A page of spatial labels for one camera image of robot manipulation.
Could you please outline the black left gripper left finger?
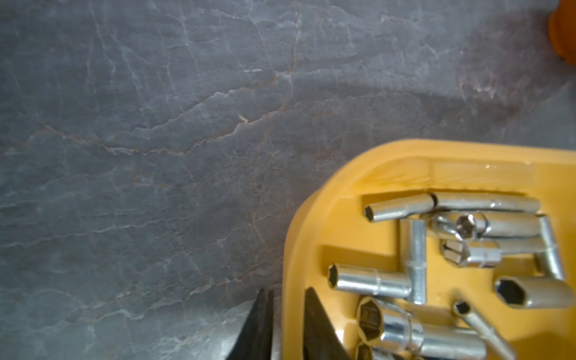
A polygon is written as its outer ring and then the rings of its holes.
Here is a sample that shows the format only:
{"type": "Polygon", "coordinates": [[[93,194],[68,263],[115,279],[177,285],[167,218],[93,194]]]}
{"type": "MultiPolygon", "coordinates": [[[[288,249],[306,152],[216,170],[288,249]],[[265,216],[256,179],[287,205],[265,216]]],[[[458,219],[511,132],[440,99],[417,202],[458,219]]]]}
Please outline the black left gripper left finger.
{"type": "Polygon", "coordinates": [[[274,331],[274,291],[262,288],[227,360],[270,360],[274,331]]]}

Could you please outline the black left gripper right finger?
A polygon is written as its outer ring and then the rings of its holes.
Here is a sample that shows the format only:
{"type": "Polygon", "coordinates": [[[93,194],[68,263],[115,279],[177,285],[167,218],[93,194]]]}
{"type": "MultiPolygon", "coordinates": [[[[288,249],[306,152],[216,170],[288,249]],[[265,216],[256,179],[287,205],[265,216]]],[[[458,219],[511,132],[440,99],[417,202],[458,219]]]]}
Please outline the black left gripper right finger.
{"type": "Polygon", "coordinates": [[[303,359],[350,360],[313,287],[305,291],[303,359]]]}

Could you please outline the vertical long silver socket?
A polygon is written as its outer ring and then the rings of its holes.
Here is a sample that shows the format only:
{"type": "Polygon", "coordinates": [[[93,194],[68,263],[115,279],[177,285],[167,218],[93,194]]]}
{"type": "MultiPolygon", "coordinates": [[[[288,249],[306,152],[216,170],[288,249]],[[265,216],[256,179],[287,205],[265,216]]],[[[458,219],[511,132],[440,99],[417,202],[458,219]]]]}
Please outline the vertical long silver socket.
{"type": "Polygon", "coordinates": [[[411,284],[406,300],[415,305],[427,302],[427,229],[424,220],[404,218],[399,222],[400,265],[411,284]]]}

